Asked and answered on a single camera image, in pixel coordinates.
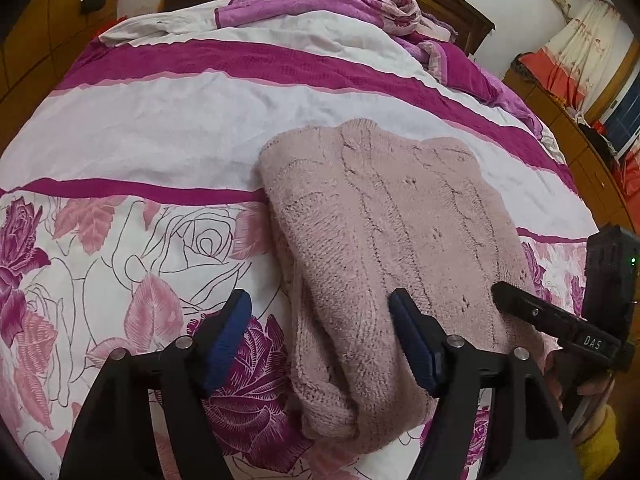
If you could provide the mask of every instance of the cable knit pattern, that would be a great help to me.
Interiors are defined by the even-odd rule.
[[[291,380],[309,437],[371,452],[433,413],[395,337],[388,294],[477,348],[543,343],[495,309],[490,287],[533,284],[516,229],[453,138],[418,142],[370,120],[276,136],[260,154],[293,309]]]

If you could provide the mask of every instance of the human hand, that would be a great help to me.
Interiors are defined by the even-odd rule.
[[[562,402],[560,401],[560,397],[562,396],[562,385],[560,384],[558,375],[556,373],[556,356],[558,355],[558,352],[559,350],[549,352],[549,355],[546,357],[545,383],[549,388],[549,391],[551,391],[551,394],[556,398],[558,407],[560,408],[560,410],[562,410]],[[574,444],[576,446],[591,438],[593,434],[602,426],[602,423],[604,422],[604,419],[607,415],[607,401],[609,400],[609,396],[614,386],[614,381],[610,382],[610,378],[610,374],[602,374],[590,379],[589,381],[586,381],[577,389],[578,395],[592,396],[604,394],[604,396],[602,397],[602,400],[598,408],[596,409],[596,412],[593,414],[587,425],[582,428],[579,433],[572,437],[572,440],[574,441]]]

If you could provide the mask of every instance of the bedsheet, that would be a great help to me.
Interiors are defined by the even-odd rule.
[[[300,430],[289,306],[255,171],[284,130],[364,117],[411,139],[461,139],[504,200],[536,293],[580,313],[597,229],[546,126],[539,142],[500,108],[444,88],[374,23],[321,9],[220,27],[215,9],[230,3],[107,31],[0,160],[0,413],[46,478],[108,353],[193,332],[235,287],[250,293],[253,317],[225,386],[204,403],[234,476],[409,473],[429,421],[367,456]],[[489,402],[483,392],[465,478],[478,471]]]

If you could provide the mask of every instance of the pillow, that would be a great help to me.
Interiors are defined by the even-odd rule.
[[[440,84],[472,95],[482,104],[496,102],[498,91],[478,66],[454,44],[425,40],[418,46],[429,55],[427,72]]]
[[[447,41],[449,41],[449,43],[455,43],[456,42],[456,39],[458,38],[458,32],[456,31],[455,28],[451,27],[451,25],[449,25],[449,23],[441,22],[433,14],[429,14],[428,12],[423,12],[422,16],[427,18],[428,20],[430,20],[430,22],[433,22],[436,27],[441,27],[441,28],[444,28],[444,29],[448,30],[449,34],[450,34],[450,37],[449,37],[449,39]]]
[[[423,34],[429,38],[433,38],[438,41],[446,41],[447,43],[453,43],[456,41],[456,37],[451,33],[451,29],[447,27],[443,27],[440,23],[434,22],[431,18],[427,17],[428,15],[422,14],[422,20],[420,24],[416,27],[415,31]]]

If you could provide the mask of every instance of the yellow sleeve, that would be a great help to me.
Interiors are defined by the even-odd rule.
[[[591,438],[575,448],[584,480],[597,480],[620,452],[616,438],[616,415],[607,406],[607,415]]]

